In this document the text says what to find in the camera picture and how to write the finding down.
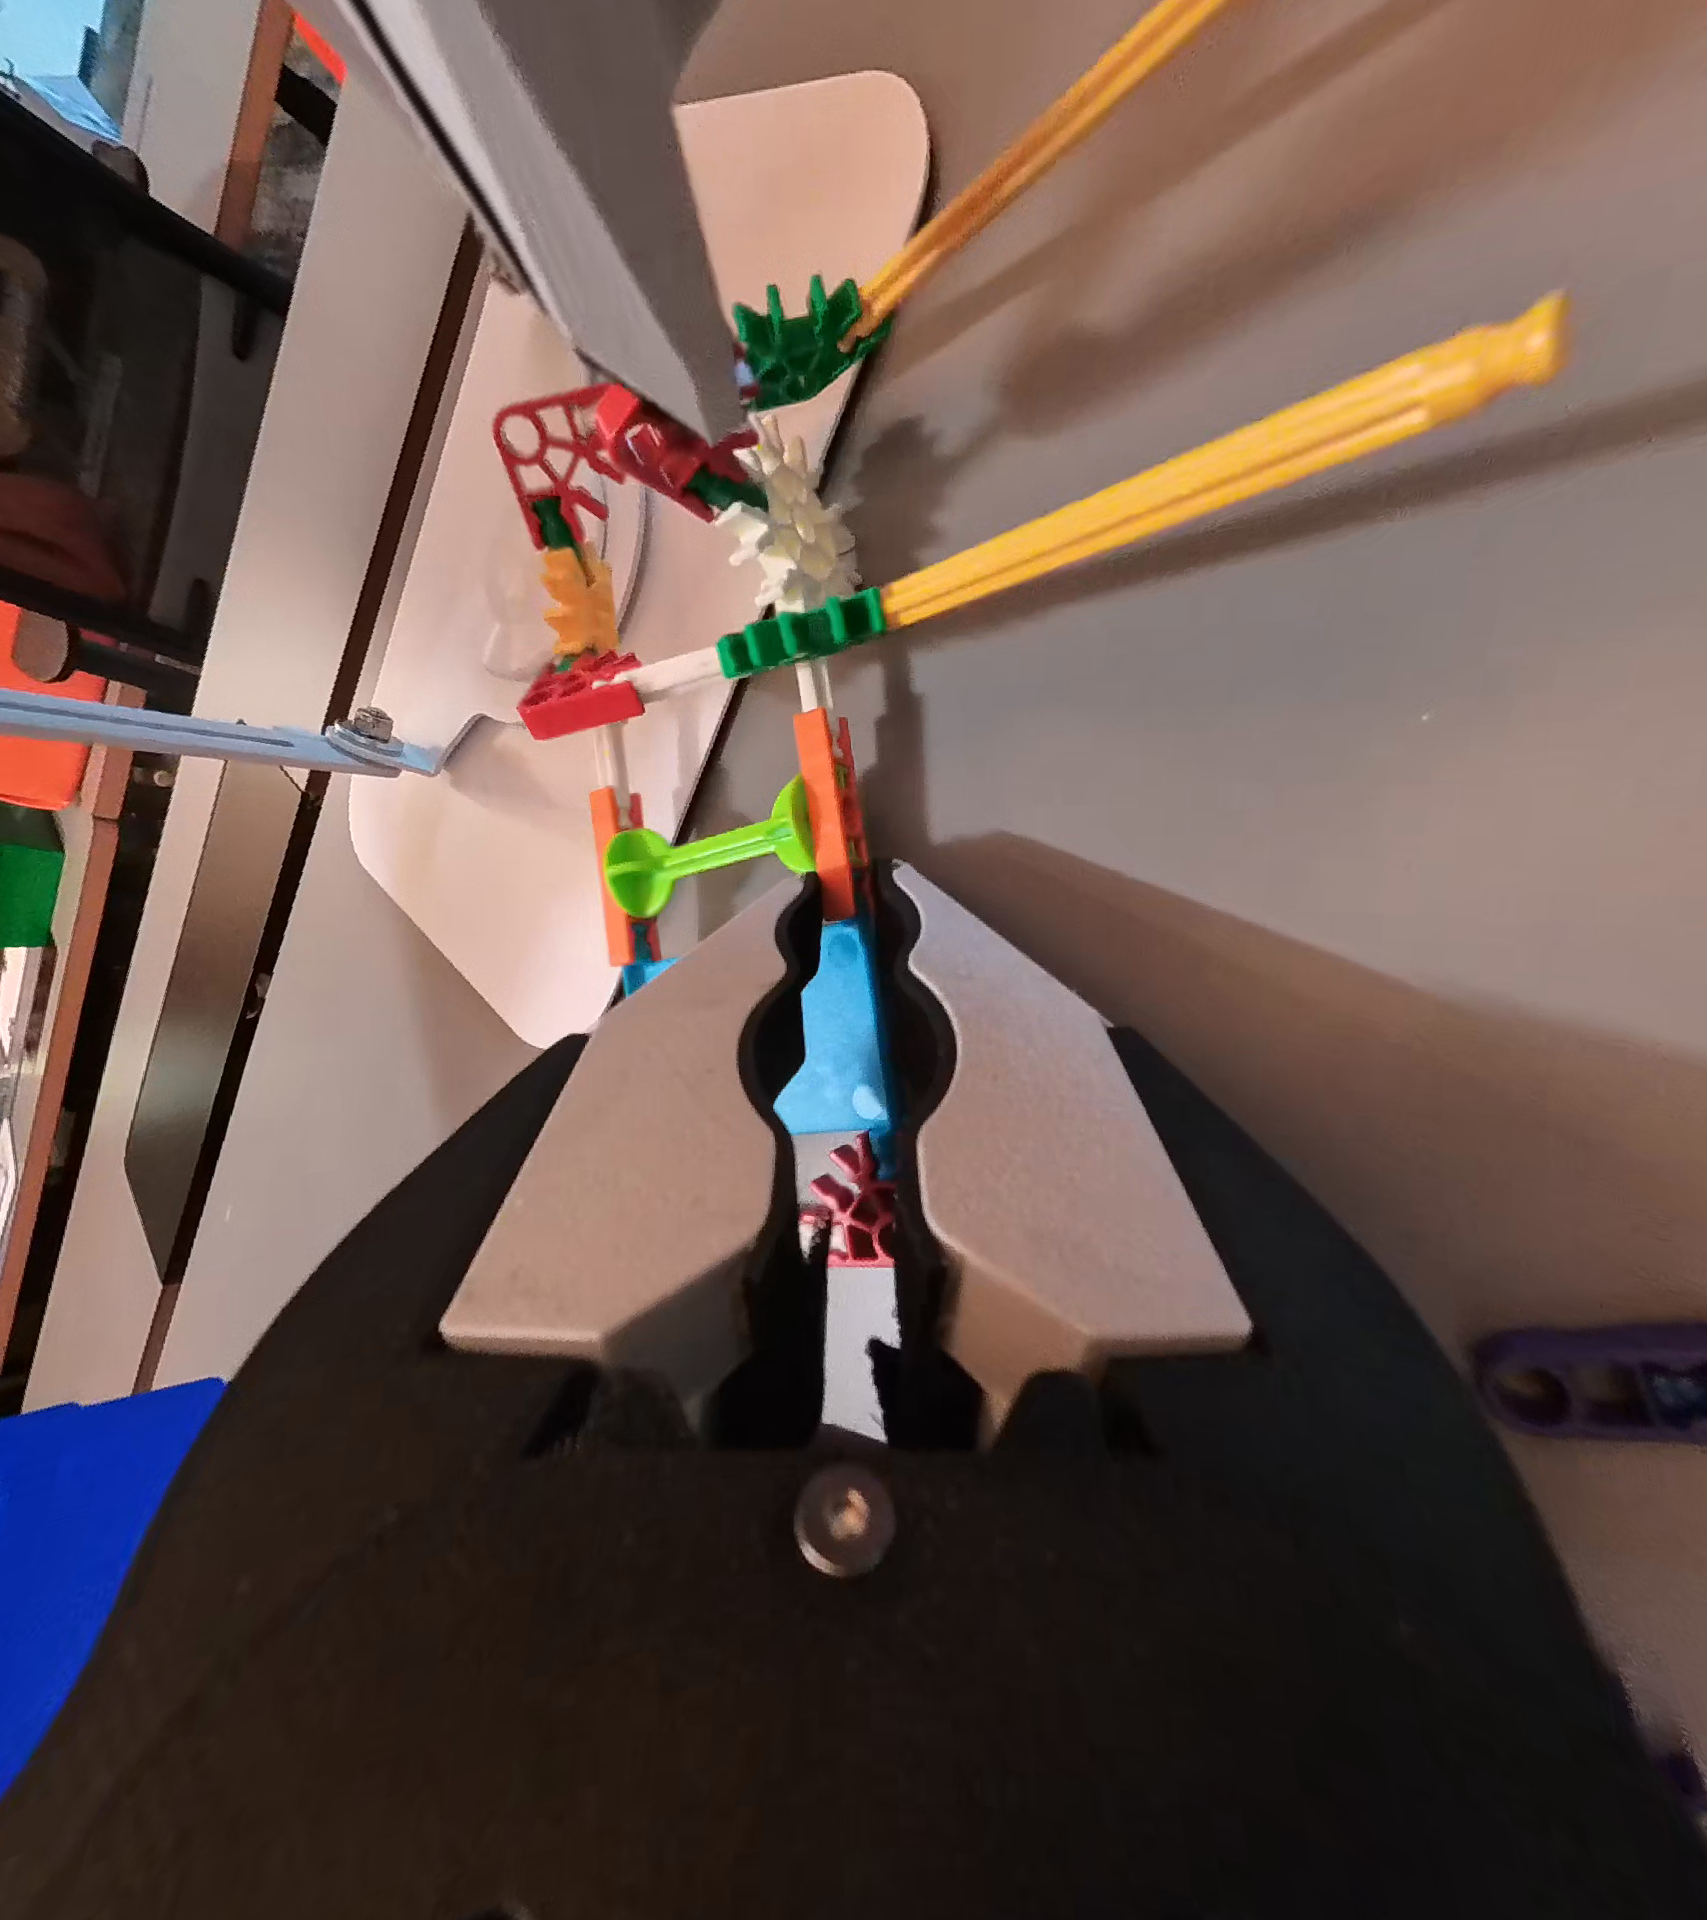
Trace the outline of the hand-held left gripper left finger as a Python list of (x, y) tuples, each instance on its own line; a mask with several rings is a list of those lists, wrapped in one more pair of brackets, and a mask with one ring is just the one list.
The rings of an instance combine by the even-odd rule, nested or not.
[(781, 879), (597, 1020), (441, 1315), (450, 1347), (642, 1376), (722, 1447), (816, 1438), (822, 1265), (773, 1101), (819, 895)]

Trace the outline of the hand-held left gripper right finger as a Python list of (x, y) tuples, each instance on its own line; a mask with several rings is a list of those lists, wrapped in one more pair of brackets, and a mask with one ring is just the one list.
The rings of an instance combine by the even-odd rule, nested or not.
[(876, 875), (897, 1079), (895, 1449), (970, 1449), (1039, 1376), (1238, 1356), (1251, 1320), (1112, 1023), (902, 861)]

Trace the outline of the black shelf rack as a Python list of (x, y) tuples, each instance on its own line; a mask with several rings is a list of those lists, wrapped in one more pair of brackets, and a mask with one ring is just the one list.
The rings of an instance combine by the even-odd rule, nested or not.
[(62, 628), (79, 671), (182, 696), (293, 287), (3, 90), (0, 234), (46, 271), (30, 438), (0, 461), (0, 603)]

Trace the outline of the green storage bin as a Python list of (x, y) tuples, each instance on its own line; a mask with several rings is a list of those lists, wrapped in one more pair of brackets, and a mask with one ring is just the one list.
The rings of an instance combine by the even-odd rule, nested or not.
[(0, 836), (0, 951), (50, 947), (62, 864), (58, 836), (50, 845)]

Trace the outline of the colourful toy construction model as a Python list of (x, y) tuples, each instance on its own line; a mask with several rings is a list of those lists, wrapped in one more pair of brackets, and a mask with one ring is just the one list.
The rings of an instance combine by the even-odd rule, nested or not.
[[(888, 335), (895, 309), (1075, 148), (1148, 76), (1183, 49), (1222, 5), (1156, 5), (1007, 149), (868, 278), (808, 282), (799, 315), (775, 287), (761, 312), (738, 304), (737, 371), (742, 431), (704, 442), (608, 377), (501, 408), (491, 442), (542, 562), (551, 658), (517, 718), (531, 739), (586, 736), (596, 752), (591, 826), (609, 959), (625, 993), (661, 977), (657, 922), (672, 890), (706, 871), (773, 856), (819, 879), (821, 957), (801, 992), (801, 1060), (778, 1092), (778, 1121), (829, 1136), (829, 1172), (801, 1202), (801, 1235), (833, 1265), (890, 1262), (897, 1127), (895, 1079), (876, 977), (875, 863), (864, 839), (855, 752), (837, 718), (827, 663), (930, 618), (1121, 554), (1190, 523), (1293, 488), (1426, 431), (1469, 418), (1563, 366), (1569, 302), (1550, 294), (1502, 324), (1363, 373), (1085, 499), (884, 585), (861, 589), (855, 548), (821, 501), (801, 442), (775, 412), (827, 391)], [(760, 618), (690, 653), (644, 663), (625, 646), (617, 577), (591, 548), (604, 492), (639, 488), (729, 532), (738, 564), (761, 574)], [(650, 829), (625, 768), (625, 727), (667, 698), (793, 671), (797, 774), (765, 822), (672, 846)]]

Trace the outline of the purple toy connector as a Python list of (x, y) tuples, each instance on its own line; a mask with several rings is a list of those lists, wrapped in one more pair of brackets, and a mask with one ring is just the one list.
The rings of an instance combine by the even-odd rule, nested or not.
[(1707, 1320), (1494, 1331), (1469, 1379), (1519, 1435), (1707, 1451)]

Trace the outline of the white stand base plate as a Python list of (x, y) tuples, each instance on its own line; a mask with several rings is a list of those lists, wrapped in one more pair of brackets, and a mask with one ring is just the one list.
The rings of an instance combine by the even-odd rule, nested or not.
[[(722, 312), (799, 312), (814, 275), (868, 278), (909, 237), (930, 174), (915, 86), (880, 69), (676, 110)], [(366, 871), (527, 1044), (586, 1027), (617, 985), (589, 798), (591, 736), (534, 741), (525, 683), (551, 650), (537, 554), (491, 438), (513, 400), (577, 387), (537, 304), (496, 284), (462, 329), (433, 479), (386, 627), (372, 705), (400, 741), (454, 746), (433, 778), (353, 781)]]

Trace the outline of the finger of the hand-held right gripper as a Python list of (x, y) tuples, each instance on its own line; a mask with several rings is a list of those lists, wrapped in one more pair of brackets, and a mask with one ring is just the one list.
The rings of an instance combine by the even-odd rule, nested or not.
[(704, 440), (742, 424), (672, 91), (714, 3), (360, 3), (359, 49), (575, 351)]

